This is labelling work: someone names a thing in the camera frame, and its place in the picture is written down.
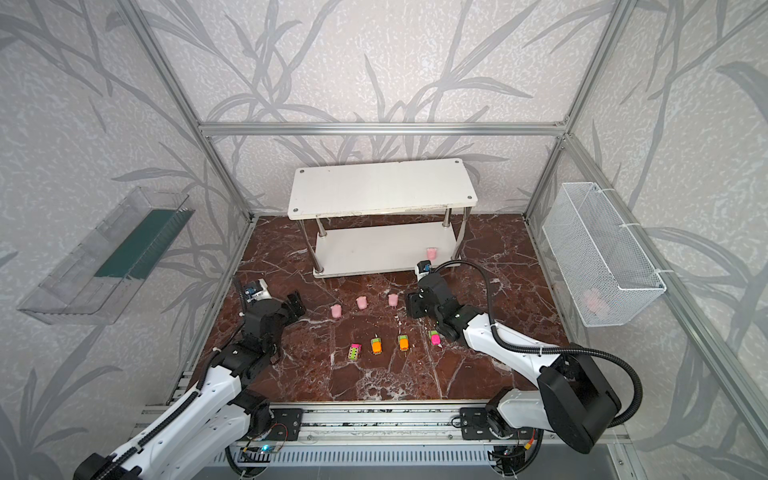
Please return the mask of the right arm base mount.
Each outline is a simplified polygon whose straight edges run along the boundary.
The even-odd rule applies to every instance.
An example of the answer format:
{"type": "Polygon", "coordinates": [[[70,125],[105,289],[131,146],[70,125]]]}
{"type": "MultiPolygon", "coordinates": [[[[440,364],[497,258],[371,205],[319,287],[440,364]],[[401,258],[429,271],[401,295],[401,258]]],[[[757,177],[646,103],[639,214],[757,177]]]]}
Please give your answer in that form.
{"type": "Polygon", "coordinates": [[[527,442],[534,434],[531,428],[513,429],[498,421],[488,419],[484,408],[464,407],[459,409],[459,429],[463,440],[512,440],[527,442]]]}

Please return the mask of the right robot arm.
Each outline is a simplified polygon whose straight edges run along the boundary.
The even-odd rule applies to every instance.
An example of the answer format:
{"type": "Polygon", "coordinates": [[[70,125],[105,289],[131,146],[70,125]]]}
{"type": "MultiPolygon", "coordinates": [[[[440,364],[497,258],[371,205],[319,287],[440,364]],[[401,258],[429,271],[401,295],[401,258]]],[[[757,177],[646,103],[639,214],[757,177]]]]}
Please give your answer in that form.
{"type": "Polygon", "coordinates": [[[492,322],[488,313],[460,304],[438,273],[421,276],[406,310],[434,320],[446,340],[486,354],[536,385],[535,391],[505,388],[485,405],[488,428],[500,439],[522,428],[546,430],[587,454],[620,413],[621,401],[590,355],[492,322]]]}

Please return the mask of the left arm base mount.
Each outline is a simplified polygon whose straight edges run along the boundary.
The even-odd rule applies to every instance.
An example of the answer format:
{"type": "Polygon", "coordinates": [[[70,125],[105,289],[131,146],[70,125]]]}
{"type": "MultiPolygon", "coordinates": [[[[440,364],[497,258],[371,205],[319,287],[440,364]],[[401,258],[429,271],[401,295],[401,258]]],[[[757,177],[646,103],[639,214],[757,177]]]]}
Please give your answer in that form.
{"type": "Polygon", "coordinates": [[[261,442],[294,442],[299,438],[304,410],[301,408],[277,408],[271,411],[271,423],[267,430],[255,437],[261,442]]]}

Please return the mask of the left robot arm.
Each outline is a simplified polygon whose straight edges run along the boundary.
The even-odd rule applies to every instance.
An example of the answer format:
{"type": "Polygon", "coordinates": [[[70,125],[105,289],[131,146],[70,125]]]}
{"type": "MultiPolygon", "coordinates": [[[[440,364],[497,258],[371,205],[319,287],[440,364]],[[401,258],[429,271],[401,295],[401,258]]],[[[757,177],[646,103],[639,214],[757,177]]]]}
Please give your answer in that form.
{"type": "Polygon", "coordinates": [[[114,452],[90,455],[73,477],[190,479],[234,442],[268,434],[270,401],[249,385],[275,362],[284,329],[305,313],[297,291],[285,300],[255,292],[245,300],[240,337],[214,350],[197,383],[114,452]]]}

